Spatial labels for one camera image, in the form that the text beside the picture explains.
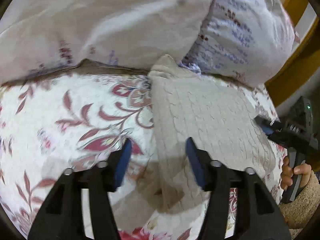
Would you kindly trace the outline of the beige fleece sleeve forearm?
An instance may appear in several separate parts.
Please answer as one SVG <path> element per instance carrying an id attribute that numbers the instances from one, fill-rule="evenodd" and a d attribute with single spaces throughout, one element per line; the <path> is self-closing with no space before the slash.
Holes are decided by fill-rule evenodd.
<path id="1" fill-rule="evenodd" d="M 310 180 L 297 198 L 289 204 L 280 204 L 289 229 L 299 230 L 306 226 L 319 206 L 319 182 L 311 171 Z"/>

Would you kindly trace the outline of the person's right hand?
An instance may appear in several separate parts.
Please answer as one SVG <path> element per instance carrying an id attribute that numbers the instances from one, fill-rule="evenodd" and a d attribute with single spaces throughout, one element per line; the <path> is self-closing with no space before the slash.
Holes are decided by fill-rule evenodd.
<path id="1" fill-rule="evenodd" d="M 300 181 L 300 188 L 305 187 L 311 176 L 311 165 L 309 164 L 302 164 L 299 166 L 296 166 L 294 169 L 289 167 L 289 158 L 286 156 L 283 160 L 283 165 L 281 167 L 282 172 L 281 172 L 281 182 L 280 182 L 280 187 L 286 191 L 289 186 L 293 184 L 293 176 L 298 176 L 301 175 L 301 181 Z"/>

